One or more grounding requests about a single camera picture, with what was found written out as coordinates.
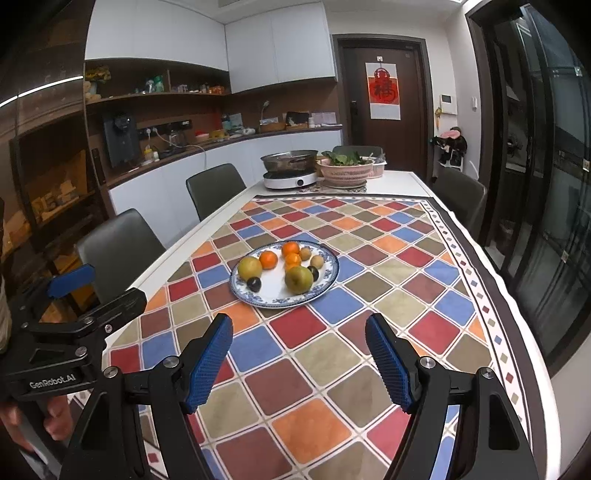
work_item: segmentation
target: wall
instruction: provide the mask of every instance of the wall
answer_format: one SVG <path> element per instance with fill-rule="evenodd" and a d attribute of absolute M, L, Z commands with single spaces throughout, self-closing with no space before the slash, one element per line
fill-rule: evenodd
<path fill-rule="evenodd" d="M 444 26 L 456 82 L 457 124 L 468 143 L 464 173 L 477 179 L 480 166 L 480 86 L 476 56 L 466 22 L 466 13 L 473 3 L 469 1 L 451 14 Z M 472 97 L 476 97 L 478 105 L 475 110 L 472 109 Z"/>
<path fill-rule="evenodd" d="M 440 94 L 456 94 L 452 55 L 441 19 L 427 17 L 424 11 L 421 12 L 401 7 L 386 11 L 327 10 L 326 15 L 331 34 L 371 33 L 424 38 L 431 69 L 433 108 L 437 108 Z M 455 127 L 456 122 L 455 115 L 442 115 L 439 131 Z"/>

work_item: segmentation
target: dining chair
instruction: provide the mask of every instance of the dining chair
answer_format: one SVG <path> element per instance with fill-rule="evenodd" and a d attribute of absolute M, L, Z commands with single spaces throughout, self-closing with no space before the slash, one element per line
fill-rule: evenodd
<path fill-rule="evenodd" d="M 242 177 L 231 163 L 209 168 L 187 179 L 187 190 L 201 221 L 245 189 Z"/>
<path fill-rule="evenodd" d="M 339 155 L 348 155 L 351 152 L 357 152 L 360 157 L 379 158 L 384 154 L 382 147 L 371 147 L 368 145 L 338 145 L 333 148 L 333 153 Z"/>
<path fill-rule="evenodd" d="M 476 223 L 486 203 L 486 187 L 455 168 L 445 167 L 431 189 L 470 234 L 476 236 Z"/>
<path fill-rule="evenodd" d="M 106 303 L 127 290 L 166 249 L 132 208 L 91 231 L 76 251 L 82 263 L 95 268 L 95 293 Z"/>

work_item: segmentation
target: metal pot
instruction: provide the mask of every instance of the metal pot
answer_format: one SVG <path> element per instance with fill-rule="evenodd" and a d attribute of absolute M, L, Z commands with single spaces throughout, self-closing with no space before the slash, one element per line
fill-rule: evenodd
<path fill-rule="evenodd" d="M 261 160 L 269 172 L 306 171 L 316 168 L 318 150 L 292 150 L 265 155 Z"/>

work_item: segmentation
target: red fu poster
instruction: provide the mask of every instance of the red fu poster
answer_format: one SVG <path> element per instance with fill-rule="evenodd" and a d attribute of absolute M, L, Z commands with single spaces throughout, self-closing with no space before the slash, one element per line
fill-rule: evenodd
<path fill-rule="evenodd" d="M 394 63 L 366 63 L 372 119 L 400 120 L 400 94 Z"/>

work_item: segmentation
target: kitchen counter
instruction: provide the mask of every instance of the kitchen counter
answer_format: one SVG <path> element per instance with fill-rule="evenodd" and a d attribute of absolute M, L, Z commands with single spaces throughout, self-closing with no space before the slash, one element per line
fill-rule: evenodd
<path fill-rule="evenodd" d="M 199 223 L 187 190 L 188 178 L 219 165 L 232 164 L 251 187 L 267 172 L 261 157 L 290 150 L 332 150 L 343 141 L 341 127 L 273 132 L 233 138 L 160 160 L 120 176 L 109 185 L 115 213 L 135 208 L 165 247 Z"/>
<path fill-rule="evenodd" d="M 185 152 L 182 152 L 182 153 L 179 153 L 176 155 L 171 155 L 170 157 L 163 158 L 162 160 L 159 160 L 158 162 L 153 162 L 153 163 L 151 163 L 149 165 L 145 165 L 145 166 L 135 167 L 132 170 L 129 170 L 126 173 L 123 173 L 123 174 L 119 175 L 118 177 L 115 177 L 114 179 L 107 181 L 106 185 L 109 188 L 116 187 L 117 185 L 121 185 L 122 183 L 124 183 L 128 180 L 134 179 L 143 173 L 146 173 L 151 170 L 155 170 L 155 169 L 160 168 L 164 165 L 170 164 L 170 163 L 175 162 L 177 160 L 181 160 L 182 158 L 190 157 L 191 155 L 195 155 L 203 150 L 209 151 L 209 150 L 213 150 L 215 148 L 225 147 L 226 145 L 232 145 L 232 144 L 235 144 L 238 142 L 252 140 L 254 138 L 276 137 L 279 135 L 293 135 L 293 134 L 300 134 L 300 133 L 304 133 L 304 132 L 337 131 L 337 130 L 341 130 L 342 128 L 343 127 L 341 125 L 334 126 L 334 127 L 318 127 L 318 128 L 304 128 L 304 129 L 300 128 L 300 129 L 296 129 L 296 130 L 282 130 L 279 132 L 269 132 L 269 133 L 264 133 L 264 134 L 244 135 L 239 138 L 230 138 L 227 140 L 223 140 L 221 142 L 206 141 L 203 143 L 203 145 L 199 145 L 199 146 L 191 145 L 190 148 L 188 148 Z"/>

